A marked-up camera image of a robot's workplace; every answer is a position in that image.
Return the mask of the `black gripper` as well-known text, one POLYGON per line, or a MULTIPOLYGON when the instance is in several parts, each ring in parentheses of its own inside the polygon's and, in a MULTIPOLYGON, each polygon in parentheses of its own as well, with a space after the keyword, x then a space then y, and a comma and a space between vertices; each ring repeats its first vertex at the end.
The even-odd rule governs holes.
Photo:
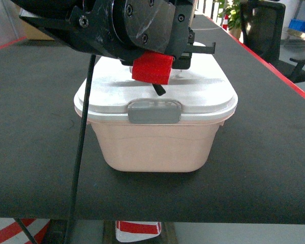
MULTIPOLYGON (((130 66, 146 51, 172 56, 188 69, 195 46, 193 1, 16 1, 20 18, 74 50, 115 58, 130 66)), ((158 96, 166 93, 153 84, 158 96)))

